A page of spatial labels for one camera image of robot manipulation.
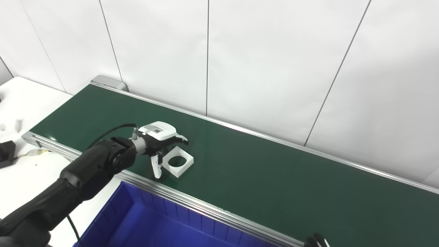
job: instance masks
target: wall panel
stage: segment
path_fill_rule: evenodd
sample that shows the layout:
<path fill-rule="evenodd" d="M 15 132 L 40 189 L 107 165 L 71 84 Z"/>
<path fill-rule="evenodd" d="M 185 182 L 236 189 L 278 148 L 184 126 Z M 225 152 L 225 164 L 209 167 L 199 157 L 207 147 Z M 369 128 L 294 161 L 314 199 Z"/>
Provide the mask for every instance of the wall panel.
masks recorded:
<path fill-rule="evenodd" d="M 130 91 L 205 114 L 207 0 L 103 0 Z"/>
<path fill-rule="evenodd" d="M 208 115 L 303 145 L 367 0 L 210 0 Z"/>
<path fill-rule="evenodd" d="M 77 93 L 99 74 L 120 80 L 98 0 L 22 4 L 68 93 Z"/>
<path fill-rule="evenodd" d="M 418 182 L 439 167 L 438 9 L 372 1 L 307 147 Z"/>
<path fill-rule="evenodd" d="M 0 1 L 0 56 L 14 76 L 64 91 L 19 0 Z"/>

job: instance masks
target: white table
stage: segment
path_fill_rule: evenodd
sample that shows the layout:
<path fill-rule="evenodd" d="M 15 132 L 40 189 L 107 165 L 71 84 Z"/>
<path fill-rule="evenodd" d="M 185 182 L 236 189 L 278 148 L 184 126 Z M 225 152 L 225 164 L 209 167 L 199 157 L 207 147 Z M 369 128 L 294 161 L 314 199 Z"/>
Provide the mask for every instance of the white table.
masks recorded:
<path fill-rule="evenodd" d="M 0 123 L 5 119 L 21 121 L 19 133 L 0 138 L 17 145 L 16 155 L 37 147 L 24 142 L 21 135 L 30 130 L 72 96 L 50 87 L 16 77 L 0 86 Z M 56 153 L 22 157 L 14 165 L 0 169 L 0 218 L 25 204 L 42 192 L 58 177 L 69 161 Z M 80 235 L 86 230 L 99 210 L 110 198 L 120 180 L 114 178 L 93 199 L 79 205 L 71 214 Z M 52 232 L 49 242 L 53 247 L 71 247 L 75 234 L 67 219 Z"/>

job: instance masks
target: blue plastic container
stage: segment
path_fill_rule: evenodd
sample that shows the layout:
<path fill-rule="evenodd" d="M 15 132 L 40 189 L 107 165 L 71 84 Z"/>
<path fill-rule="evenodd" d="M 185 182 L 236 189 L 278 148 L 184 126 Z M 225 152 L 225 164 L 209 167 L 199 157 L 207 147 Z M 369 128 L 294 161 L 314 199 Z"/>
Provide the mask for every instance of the blue plastic container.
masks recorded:
<path fill-rule="evenodd" d="M 75 247 L 274 247 L 121 182 Z"/>

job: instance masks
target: black cable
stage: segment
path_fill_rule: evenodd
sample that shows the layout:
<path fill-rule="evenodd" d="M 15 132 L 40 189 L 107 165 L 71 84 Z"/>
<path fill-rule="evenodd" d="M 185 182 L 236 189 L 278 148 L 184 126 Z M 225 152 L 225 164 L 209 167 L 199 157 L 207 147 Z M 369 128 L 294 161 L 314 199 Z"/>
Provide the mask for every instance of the black cable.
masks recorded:
<path fill-rule="evenodd" d="M 122 125 L 116 126 L 116 127 L 112 128 L 112 129 L 108 130 L 107 132 L 103 133 L 103 134 L 100 135 L 98 138 L 96 138 L 96 140 L 94 140 L 94 141 L 93 141 L 93 142 L 87 147 L 87 149 L 93 147 L 93 145 L 95 145 L 96 142 L 100 141 L 104 136 L 108 135 L 109 133 L 111 133 L 111 132 L 113 132 L 113 131 L 115 131 L 115 130 L 117 130 L 117 129 L 125 128 L 125 127 L 137 127 L 137 125 L 136 125 L 135 123 L 126 123 L 126 124 L 122 124 Z"/>
<path fill-rule="evenodd" d="M 70 225 L 72 226 L 73 231 L 75 232 L 76 239 L 78 240 L 78 245 L 82 246 L 81 238 L 79 237 L 78 230 L 76 230 L 75 224 L 73 223 L 72 218 L 70 218 L 70 215 L 67 215 L 67 220 L 70 223 Z"/>

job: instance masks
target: black robotic arm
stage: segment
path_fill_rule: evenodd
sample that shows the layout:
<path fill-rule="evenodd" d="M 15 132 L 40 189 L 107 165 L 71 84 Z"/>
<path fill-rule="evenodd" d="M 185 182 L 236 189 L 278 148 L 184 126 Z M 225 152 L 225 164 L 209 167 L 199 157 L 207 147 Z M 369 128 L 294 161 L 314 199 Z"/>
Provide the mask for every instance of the black robotic arm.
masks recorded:
<path fill-rule="evenodd" d="M 0 247 L 46 246 L 49 232 L 97 195 L 115 174 L 132 166 L 136 155 L 152 156 L 177 142 L 188 144 L 179 135 L 157 140 L 139 132 L 133 137 L 102 140 L 72 161 L 46 190 L 0 221 Z"/>

